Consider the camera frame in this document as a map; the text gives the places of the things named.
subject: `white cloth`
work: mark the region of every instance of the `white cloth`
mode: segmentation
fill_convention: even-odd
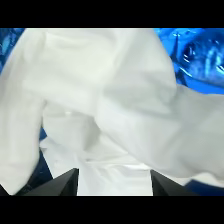
[[[150,167],[224,176],[224,98],[176,84],[152,29],[26,29],[0,77],[0,184],[38,161],[80,169],[78,195],[152,195]]]

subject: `stretched white material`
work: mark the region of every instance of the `stretched white material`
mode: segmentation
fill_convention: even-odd
[[[0,184],[38,161],[80,169],[79,195],[152,195],[149,169],[224,171],[224,98],[176,85],[152,29],[26,29],[0,78]]]

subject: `white fabric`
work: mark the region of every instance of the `white fabric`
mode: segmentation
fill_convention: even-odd
[[[150,167],[223,178],[224,98],[176,84],[152,29],[26,29],[0,77],[0,184],[16,193],[41,147],[79,195],[152,195]]]

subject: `white garment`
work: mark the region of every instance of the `white garment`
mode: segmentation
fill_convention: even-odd
[[[0,77],[0,184],[27,182],[42,119],[50,170],[79,168],[79,195],[152,195],[150,167],[222,179],[223,100],[177,85],[152,29],[26,29]]]

